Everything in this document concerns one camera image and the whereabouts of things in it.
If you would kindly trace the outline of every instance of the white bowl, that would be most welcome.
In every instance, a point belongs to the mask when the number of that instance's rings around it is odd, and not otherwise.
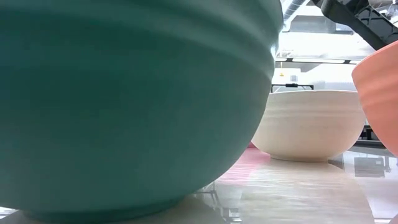
[[[348,150],[364,124],[355,91],[271,93],[252,143],[275,159],[325,161]]]

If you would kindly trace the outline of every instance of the table surface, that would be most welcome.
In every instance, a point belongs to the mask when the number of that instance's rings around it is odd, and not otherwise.
[[[247,149],[227,173],[176,207],[121,223],[398,223],[397,159],[358,151],[303,163]],[[16,223],[39,224],[21,212],[0,220]]]

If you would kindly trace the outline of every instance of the ceramic bowl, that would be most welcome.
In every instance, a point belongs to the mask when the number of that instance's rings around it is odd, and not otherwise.
[[[266,106],[279,0],[0,2],[0,206],[165,209],[228,170]]]
[[[325,161],[348,150],[364,124],[355,91],[271,93],[252,142],[275,159]]]
[[[363,110],[374,133],[398,156],[398,42],[365,58],[353,70]]]

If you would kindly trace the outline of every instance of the bowl base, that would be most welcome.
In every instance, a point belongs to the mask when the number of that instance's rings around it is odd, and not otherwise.
[[[108,223],[125,220],[132,220],[153,213],[161,212],[173,207],[182,198],[170,200],[164,203],[147,205],[144,207],[134,207],[122,210],[105,210],[100,212],[82,213],[40,213],[23,211],[24,215],[30,219],[44,223]]]
[[[271,155],[271,158],[282,161],[294,161],[294,162],[328,162],[328,158],[289,157],[289,156],[275,156],[275,155]]]

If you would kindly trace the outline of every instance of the pink bowl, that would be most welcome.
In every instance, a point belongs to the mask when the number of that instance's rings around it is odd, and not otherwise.
[[[398,156],[398,42],[366,57],[353,71],[365,115],[373,131]]]

